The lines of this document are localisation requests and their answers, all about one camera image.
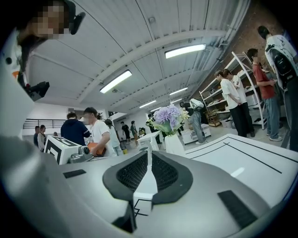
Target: person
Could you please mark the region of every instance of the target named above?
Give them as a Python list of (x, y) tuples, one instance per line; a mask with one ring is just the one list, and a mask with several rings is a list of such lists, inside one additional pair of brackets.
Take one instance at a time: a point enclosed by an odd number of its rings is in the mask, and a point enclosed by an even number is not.
[(192, 104), (192, 100), (193, 99), (191, 99), (189, 102), (184, 103), (180, 106), (184, 111), (187, 111), (188, 115), (190, 116), (189, 122), (192, 124), (197, 136), (196, 144), (202, 145), (206, 142), (206, 139), (201, 127), (201, 114), (200, 114), (199, 108)]
[(274, 93), (273, 86), (276, 80), (269, 80), (266, 74), (260, 68), (257, 56), (257, 49), (249, 49), (247, 56), (252, 61), (253, 74), (255, 75), (257, 85), (260, 88), (262, 98), (267, 109), (267, 136), (270, 136), (271, 141), (281, 141), (282, 138), (278, 135), (279, 129), (279, 109), (277, 98)]
[(131, 126), (130, 126), (130, 130), (131, 130), (131, 132), (132, 132), (132, 135), (134, 136), (134, 138), (135, 138), (135, 145), (136, 145), (136, 147), (138, 148), (139, 147), (139, 143), (138, 143), (138, 132), (136, 131), (136, 128), (135, 128), (135, 121), (132, 121), (131, 122)]
[(295, 71), (298, 73), (298, 54), (290, 42), (282, 35), (272, 35), (265, 26), (257, 28), (259, 35), (266, 40), (265, 56), (271, 66), (273, 72), (279, 78), (279, 74), (274, 67), (274, 60), (270, 54), (269, 46), (274, 46), (275, 49), (285, 54), (287, 58), (291, 59), (296, 64)]
[(90, 152), (96, 155), (97, 150), (106, 147), (105, 157), (117, 156), (110, 140), (110, 130), (103, 121), (97, 119), (97, 111), (93, 107), (87, 107), (84, 111), (84, 118), (86, 118), (88, 124), (92, 126), (92, 138), (93, 141), (97, 143)]
[(139, 138), (145, 135), (145, 131), (142, 128), (139, 128)]
[(228, 69), (223, 70), (223, 77), (230, 80), (230, 82), (232, 82), (232, 84), (236, 88), (240, 97), (240, 102), (241, 102), (240, 107), (242, 108), (242, 112), (244, 113), (246, 118), (247, 132), (251, 134), (251, 137), (255, 137), (255, 129), (253, 128), (253, 125), (252, 125), (250, 110), (248, 108), (246, 95), (245, 95), (245, 91), (244, 91), (244, 87), (241, 82), (241, 79), (237, 75), (233, 75)]
[(39, 132), (41, 132), (39, 126), (36, 126), (35, 127), (35, 134), (33, 136), (33, 143), (38, 147), (38, 141), (37, 141), (37, 137), (38, 137), (38, 134)]
[(90, 136), (90, 131), (84, 125), (83, 122), (77, 120), (77, 116), (74, 112), (67, 114), (67, 120), (61, 127), (61, 136), (76, 144), (85, 146), (85, 138)]
[(28, 88), (25, 69), (29, 54), (48, 39), (54, 39), (68, 28), (76, 34), (85, 13), (75, 15), (75, 4), (68, 0), (36, 1), (25, 11), (22, 21), (10, 35), (12, 52), (3, 51), (9, 71), (23, 88)]
[(116, 130), (115, 130), (114, 126), (113, 126), (112, 121), (110, 119), (106, 119), (104, 121), (104, 123), (110, 129), (110, 138), (111, 138), (112, 147), (113, 147), (115, 153), (117, 154), (117, 156), (123, 155), (123, 151), (122, 151), (122, 149), (120, 147), (120, 142), (119, 142), (119, 139), (117, 137)]
[[(151, 126), (151, 124), (150, 124), (153, 121), (155, 121), (155, 119), (152, 117), (152, 114), (149, 114), (148, 115), (148, 120), (146, 121), (145, 125), (149, 126), (149, 129), (150, 129), (151, 133), (157, 132), (157, 130), (153, 126)], [(156, 136), (156, 142), (157, 142), (157, 144), (161, 144), (160, 139), (159, 139), (159, 135)]]
[(218, 81), (220, 81), (220, 86), (223, 90), (223, 97), (228, 103), (238, 136), (246, 137), (246, 118), (241, 108), (242, 103), (236, 88), (229, 80), (224, 78), (224, 74), (221, 70), (217, 70), (215, 72), (215, 77)]
[(128, 145), (131, 142), (130, 135), (129, 135), (129, 126), (126, 125), (124, 121), (121, 122), (121, 125), (122, 125), (122, 131), (123, 131), (122, 135), (124, 135), (125, 133), (126, 141), (127, 141), (126, 144)]
[(41, 125), (41, 132), (38, 134), (38, 137), (37, 137), (38, 148), (41, 152), (44, 152), (46, 141), (47, 141), (47, 137), (45, 135), (45, 132), (46, 132), (46, 126)]

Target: white vase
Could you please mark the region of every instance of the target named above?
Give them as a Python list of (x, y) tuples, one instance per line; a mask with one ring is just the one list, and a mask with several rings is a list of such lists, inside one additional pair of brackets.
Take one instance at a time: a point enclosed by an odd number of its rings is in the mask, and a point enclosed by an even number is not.
[(168, 135), (165, 137), (164, 142), (166, 144), (166, 152), (170, 154), (184, 156), (184, 148), (181, 144), (178, 136), (175, 135)]

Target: fluorescent light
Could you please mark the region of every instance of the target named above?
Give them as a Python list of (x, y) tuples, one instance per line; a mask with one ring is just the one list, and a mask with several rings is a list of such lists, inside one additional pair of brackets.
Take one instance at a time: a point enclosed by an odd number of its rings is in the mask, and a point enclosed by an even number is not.
[(170, 93), (170, 95), (173, 95), (173, 94), (175, 94), (175, 93), (178, 93), (178, 92), (184, 91), (184, 90), (186, 90), (186, 89), (188, 89), (188, 87), (185, 87), (185, 88), (183, 88), (183, 89), (180, 89), (180, 90), (178, 90), (178, 91), (176, 91), (176, 92)]
[(181, 47), (177, 48), (174, 50), (169, 50), (166, 51), (164, 54), (166, 56), (166, 59), (180, 55), (180, 54), (185, 54), (193, 51), (198, 51), (198, 50), (204, 50), (206, 45), (196, 45), (196, 46), (187, 46), (187, 47)]
[(155, 112), (155, 111), (157, 111), (158, 109), (161, 109), (161, 107), (156, 108), (156, 109), (153, 109), (153, 110), (151, 110), (151, 112)]
[(175, 103), (175, 102), (178, 102), (178, 101), (180, 101), (180, 100), (182, 100), (182, 99), (178, 99), (178, 100), (176, 100), (176, 101), (174, 101), (174, 102), (171, 102), (171, 103)]
[(150, 105), (151, 103), (155, 103), (155, 102), (156, 102), (156, 100), (154, 100), (154, 101), (152, 101), (152, 102), (149, 102), (149, 103), (146, 103), (146, 104), (140, 106), (140, 108), (145, 107), (145, 106), (148, 106), (148, 105)]
[(118, 77), (116, 77), (112, 82), (110, 82), (108, 85), (106, 85), (103, 89), (101, 89), (101, 93), (106, 93), (111, 88), (115, 87), (117, 84), (121, 83), (123, 80), (127, 79), (129, 76), (131, 76), (132, 73), (130, 70), (126, 70), (122, 74), (120, 74)]

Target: white sneaker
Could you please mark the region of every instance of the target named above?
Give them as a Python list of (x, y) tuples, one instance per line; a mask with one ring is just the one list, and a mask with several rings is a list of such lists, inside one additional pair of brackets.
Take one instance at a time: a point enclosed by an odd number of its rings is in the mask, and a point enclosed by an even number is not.
[(272, 139), (272, 138), (269, 138), (271, 141), (275, 141), (275, 142), (278, 142), (278, 141), (282, 141), (283, 139), (279, 136), (277, 137), (276, 139)]
[(203, 143), (200, 143), (200, 142), (196, 142), (196, 145), (202, 145), (202, 144), (205, 144), (205, 141)]

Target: black railing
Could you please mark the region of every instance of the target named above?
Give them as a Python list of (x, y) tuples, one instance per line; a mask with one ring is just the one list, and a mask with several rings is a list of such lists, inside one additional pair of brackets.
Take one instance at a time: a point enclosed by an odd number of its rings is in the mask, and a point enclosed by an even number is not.
[(23, 129), (32, 129), (36, 126), (45, 125), (46, 128), (60, 128), (65, 120), (62, 119), (26, 119)]

